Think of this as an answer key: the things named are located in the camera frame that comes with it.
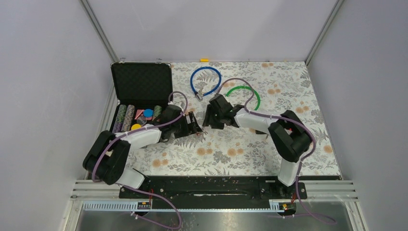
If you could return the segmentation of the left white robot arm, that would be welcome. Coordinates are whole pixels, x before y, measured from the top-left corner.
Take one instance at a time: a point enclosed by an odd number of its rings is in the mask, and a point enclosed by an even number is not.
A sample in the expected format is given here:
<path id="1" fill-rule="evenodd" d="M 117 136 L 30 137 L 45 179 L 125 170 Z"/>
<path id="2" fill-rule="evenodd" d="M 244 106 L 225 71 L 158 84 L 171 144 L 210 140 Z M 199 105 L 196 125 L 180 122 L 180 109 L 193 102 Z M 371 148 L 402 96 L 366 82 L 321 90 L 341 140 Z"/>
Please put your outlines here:
<path id="1" fill-rule="evenodd" d="M 196 135 L 203 130 L 194 113 L 184 114 L 182 108 L 170 104 L 150 124 L 122 133 L 105 130 L 99 134 L 83 161 L 83 168 L 107 185 L 118 184 L 131 187 L 138 198 L 149 193 L 145 175 L 127 167 L 130 148 L 140 149 L 151 144 Z"/>

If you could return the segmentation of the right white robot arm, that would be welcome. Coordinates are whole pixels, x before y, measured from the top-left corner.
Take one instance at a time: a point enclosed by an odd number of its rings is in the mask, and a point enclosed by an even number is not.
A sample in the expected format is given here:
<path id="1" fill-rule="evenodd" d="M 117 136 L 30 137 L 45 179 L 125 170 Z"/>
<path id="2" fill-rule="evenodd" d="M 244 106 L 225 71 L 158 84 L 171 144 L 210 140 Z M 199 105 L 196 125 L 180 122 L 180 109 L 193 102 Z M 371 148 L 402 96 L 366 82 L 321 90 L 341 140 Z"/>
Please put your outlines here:
<path id="1" fill-rule="evenodd" d="M 293 111 L 287 110 L 278 116 L 266 115 L 250 111 L 243 105 L 232 106 L 221 94 L 210 99 L 203 126 L 212 129 L 223 129 L 225 126 L 251 128 L 269 135 L 282 158 L 278 173 L 280 182 L 276 185 L 276 192 L 282 198 L 288 198 L 295 192 L 294 183 L 301 158 L 316 142 Z"/>

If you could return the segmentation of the green cable lock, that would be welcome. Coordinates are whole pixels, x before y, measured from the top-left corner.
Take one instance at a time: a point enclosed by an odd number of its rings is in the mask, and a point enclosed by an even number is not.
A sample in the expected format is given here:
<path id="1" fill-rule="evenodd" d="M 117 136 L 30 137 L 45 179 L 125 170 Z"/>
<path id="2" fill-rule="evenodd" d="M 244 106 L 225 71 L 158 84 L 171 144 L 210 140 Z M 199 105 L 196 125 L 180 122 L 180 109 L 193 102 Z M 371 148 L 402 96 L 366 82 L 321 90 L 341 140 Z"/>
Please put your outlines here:
<path id="1" fill-rule="evenodd" d="M 250 88 L 249 86 L 236 86 L 236 87 L 230 89 L 230 90 L 226 93 L 226 96 L 229 96 L 233 91 L 235 91 L 235 90 L 240 90 L 240 89 L 245 89 L 245 90 L 249 90 L 249 91 L 251 91 L 251 92 L 252 92 L 252 91 L 254 92 L 254 95 L 256 96 L 256 99 L 257 99 L 257 105 L 256 105 L 256 107 L 254 108 L 254 110 L 257 111 L 257 110 L 259 109 L 259 107 L 260 107 L 260 104 L 261 104 L 261 98 L 260 98 L 260 95 L 258 94 L 258 92 L 257 92 L 256 90 L 251 90 L 251 88 Z"/>

